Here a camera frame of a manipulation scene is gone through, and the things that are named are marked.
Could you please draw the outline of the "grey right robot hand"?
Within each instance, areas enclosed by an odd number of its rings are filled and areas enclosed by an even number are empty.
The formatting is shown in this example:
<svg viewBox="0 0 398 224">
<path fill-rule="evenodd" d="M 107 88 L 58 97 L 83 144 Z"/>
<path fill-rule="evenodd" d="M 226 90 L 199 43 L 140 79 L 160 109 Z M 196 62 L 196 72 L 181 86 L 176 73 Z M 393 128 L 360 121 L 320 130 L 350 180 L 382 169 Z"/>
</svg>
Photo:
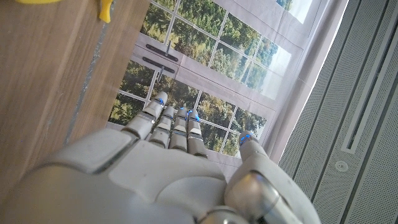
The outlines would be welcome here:
<svg viewBox="0 0 398 224">
<path fill-rule="evenodd" d="M 1 206 L 2 223 L 319 223 L 312 202 L 249 131 L 227 179 L 209 160 L 198 114 L 160 92 L 121 130 L 52 154 Z"/>
</svg>

